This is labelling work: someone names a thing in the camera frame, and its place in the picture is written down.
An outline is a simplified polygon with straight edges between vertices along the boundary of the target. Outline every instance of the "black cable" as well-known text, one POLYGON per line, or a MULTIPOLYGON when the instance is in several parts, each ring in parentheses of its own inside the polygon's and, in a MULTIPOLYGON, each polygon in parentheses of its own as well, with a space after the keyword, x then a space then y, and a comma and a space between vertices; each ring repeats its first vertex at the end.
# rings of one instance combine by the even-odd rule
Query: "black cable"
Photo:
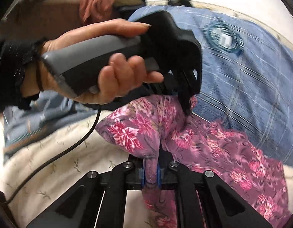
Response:
POLYGON ((95 119, 95 122, 93 124, 93 126, 91 127, 91 129, 87 132, 87 134, 85 136, 83 136, 78 142, 76 142, 74 145, 72 145, 71 147, 69 147, 68 149, 64 150, 63 152, 59 153, 58 155, 56 155, 55 157, 52 157, 50 160, 46 161, 45 163, 43 163, 42 165, 40 165, 37 169, 35 169, 17 188, 16 190, 13 192, 12 196, 4 203, 2 203, 3 205, 8 205, 9 203, 12 202, 12 200, 15 198, 15 196, 17 195, 17 193, 21 190, 21 188, 24 187, 24 185, 30 180, 32 179, 32 177, 34 175, 36 175, 40 170, 42 170, 44 167, 48 166, 49 164, 53 163, 54 161, 56 161, 57 159, 61 158, 62 156, 66 155, 67 153, 69 153, 71 150, 75 149, 77 146, 79 146, 81 143, 83 143, 88 136, 91 135, 91 133, 94 131, 99 118, 100 118, 100 113, 101 113, 101 105, 99 105, 98 108, 98 112, 97 112, 97 116, 95 119))

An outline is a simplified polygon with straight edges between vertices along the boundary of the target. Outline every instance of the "black and gray handle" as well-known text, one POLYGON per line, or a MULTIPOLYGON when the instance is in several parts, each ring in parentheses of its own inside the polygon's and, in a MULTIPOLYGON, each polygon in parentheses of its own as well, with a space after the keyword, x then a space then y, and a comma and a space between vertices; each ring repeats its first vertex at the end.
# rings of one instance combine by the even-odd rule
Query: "black and gray handle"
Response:
MULTIPOLYGON (((129 58, 143 56, 144 50, 139 36, 106 35, 47 52, 42 55, 42 60, 60 88, 70 96, 78 97, 97 87, 99 72, 108 65, 112 54, 122 53, 129 58)), ((159 70, 154 59, 146 60, 146 68, 148 71, 159 70)))

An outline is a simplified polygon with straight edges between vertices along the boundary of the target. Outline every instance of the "finger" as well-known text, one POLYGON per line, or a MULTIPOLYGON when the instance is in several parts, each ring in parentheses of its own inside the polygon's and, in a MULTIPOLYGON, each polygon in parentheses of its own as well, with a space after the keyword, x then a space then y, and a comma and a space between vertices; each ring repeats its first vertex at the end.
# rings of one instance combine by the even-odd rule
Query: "finger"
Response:
POLYGON ((86 104, 106 104, 113 101, 117 95, 118 81, 115 77, 115 71, 112 66, 105 66, 101 69, 98 77, 98 86, 100 89, 99 93, 84 93, 78 97, 76 101, 86 104))
POLYGON ((147 77, 144 59, 135 55, 128 59, 128 63, 134 72, 133 88, 140 87, 143 83, 143 80, 147 77))
POLYGON ((150 73, 148 73, 148 75, 146 76, 146 78, 144 79, 143 82, 145 83, 161 83, 164 81, 164 77, 161 73, 156 72, 156 71, 152 71, 150 73))
POLYGON ((121 53, 113 54, 109 59, 109 65, 114 67, 118 80, 118 96, 124 96, 134 88, 134 71, 121 53))
POLYGON ((71 30, 65 37, 71 39, 73 44, 103 35, 134 37, 146 33, 149 27, 150 25, 145 23, 114 19, 71 30))

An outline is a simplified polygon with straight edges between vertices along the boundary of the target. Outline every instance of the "blue cloth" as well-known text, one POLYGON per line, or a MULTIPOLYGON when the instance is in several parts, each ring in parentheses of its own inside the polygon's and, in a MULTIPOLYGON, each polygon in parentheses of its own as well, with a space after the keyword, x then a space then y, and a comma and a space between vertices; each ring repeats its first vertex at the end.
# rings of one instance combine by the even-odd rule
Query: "blue cloth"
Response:
POLYGON ((255 23, 184 6, 149 6, 130 21, 167 10, 202 46, 194 112, 244 131, 268 157, 293 166, 293 52, 255 23))
POLYGON ((41 92, 30 106, 29 111, 15 106, 4 109, 5 160, 22 147, 97 112, 54 91, 41 92))

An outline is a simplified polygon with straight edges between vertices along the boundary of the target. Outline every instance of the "teal circular patch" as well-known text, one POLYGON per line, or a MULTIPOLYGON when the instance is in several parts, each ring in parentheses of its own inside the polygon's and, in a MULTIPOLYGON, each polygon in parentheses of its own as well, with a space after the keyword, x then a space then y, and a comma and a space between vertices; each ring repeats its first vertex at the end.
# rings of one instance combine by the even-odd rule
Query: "teal circular patch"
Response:
POLYGON ((205 25, 204 33, 209 44, 214 48, 235 54, 240 54, 243 51, 243 39, 238 33, 222 22, 205 25))

